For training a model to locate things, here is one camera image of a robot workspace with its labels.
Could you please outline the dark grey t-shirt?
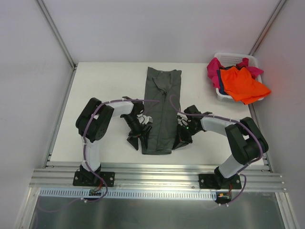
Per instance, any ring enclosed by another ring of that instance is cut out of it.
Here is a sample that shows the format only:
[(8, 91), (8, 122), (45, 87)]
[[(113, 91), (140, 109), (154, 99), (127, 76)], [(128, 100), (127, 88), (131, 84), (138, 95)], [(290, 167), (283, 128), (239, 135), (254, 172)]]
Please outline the dark grey t-shirt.
[(144, 92), (144, 112), (152, 118), (144, 155), (172, 153), (177, 134), (177, 112), (180, 106), (181, 70), (159, 71), (147, 68)]

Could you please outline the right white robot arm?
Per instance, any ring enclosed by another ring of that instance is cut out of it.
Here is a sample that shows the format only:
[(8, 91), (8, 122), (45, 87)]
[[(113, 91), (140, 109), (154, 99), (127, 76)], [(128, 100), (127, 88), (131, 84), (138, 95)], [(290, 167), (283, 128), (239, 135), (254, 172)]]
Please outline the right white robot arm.
[(212, 174), (200, 174), (199, 183), (203, 189), (240, 189), (236, 184), (239, 172), (261, 159), (269, 145), (254, 120), (245, 117), (232, 120), (215, 116), (211, 112), (201, 113), (195, 105), (184, 110), (186, 119), (180, 119), (173, 149), (187, 146), (192, 137), (200, 131), (211, 131), (227, 137), (231, 155)]

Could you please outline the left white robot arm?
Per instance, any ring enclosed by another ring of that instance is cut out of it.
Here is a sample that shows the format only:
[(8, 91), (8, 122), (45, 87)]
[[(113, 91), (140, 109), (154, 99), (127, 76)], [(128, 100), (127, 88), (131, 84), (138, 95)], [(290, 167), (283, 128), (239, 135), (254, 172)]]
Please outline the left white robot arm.
[(119, 100), (103, 103), (93, 97), (86, 104), (76, 121), (76, 128), (83, 144), (80, 174), (89, 185), (96, 185), (100, 180), (100, 144), (112, 118), (118, 116), (127, 123), (130, 128), (128, 143), (136, 150), (139, 147), (142, 148), (142, 151), (147, 149), (152, 122), (141, 123), (138, 117), (144, 112), (144, 102), (145, 100), (125, 96)]

